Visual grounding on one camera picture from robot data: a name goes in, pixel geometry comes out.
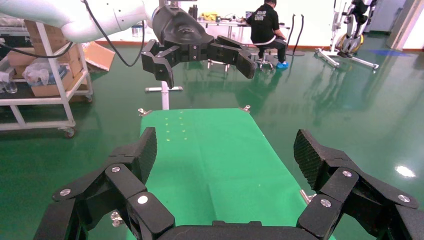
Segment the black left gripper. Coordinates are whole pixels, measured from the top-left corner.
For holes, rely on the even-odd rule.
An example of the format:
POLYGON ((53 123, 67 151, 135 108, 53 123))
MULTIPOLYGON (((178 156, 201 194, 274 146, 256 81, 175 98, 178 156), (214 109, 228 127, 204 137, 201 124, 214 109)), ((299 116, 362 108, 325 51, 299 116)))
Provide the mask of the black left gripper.
POLYGON ((172 67, 184 62, 210 59, 235 66, 248 79, 254 77, 256 63, 247 46, 225 36, 207 34, 179 7, 159 7, 152 17, 152 29, 160 43, 154 39, 147 42, 141 51, 142 67, 170 89, 175 86, 172 67))

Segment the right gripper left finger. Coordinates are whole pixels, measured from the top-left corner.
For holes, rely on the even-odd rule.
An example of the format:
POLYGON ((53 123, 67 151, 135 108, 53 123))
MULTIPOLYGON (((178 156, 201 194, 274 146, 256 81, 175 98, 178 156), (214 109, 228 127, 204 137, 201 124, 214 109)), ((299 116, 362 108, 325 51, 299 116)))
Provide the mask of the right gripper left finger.
POLYGON ((174 216, 148 191, 157 156, 154 127, 131 144, 115 148, 100 168, 52 195, 36 230, 36 240, 85 240, 110 212, 117 212, 138 240, 157 240, 176 225, 174 216))

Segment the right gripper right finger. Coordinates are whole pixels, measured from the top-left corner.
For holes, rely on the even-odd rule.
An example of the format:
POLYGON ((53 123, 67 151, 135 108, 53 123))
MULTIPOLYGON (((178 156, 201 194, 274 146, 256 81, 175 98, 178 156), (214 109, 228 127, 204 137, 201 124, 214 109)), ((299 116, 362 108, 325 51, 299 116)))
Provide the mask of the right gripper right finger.
POLYGON ((297 226, 327 240, 343 215, 378 240, 421 240, 424 212, 410 194, 362 171, 341 150, 298 130, 293 156, 315 192, 297 226))

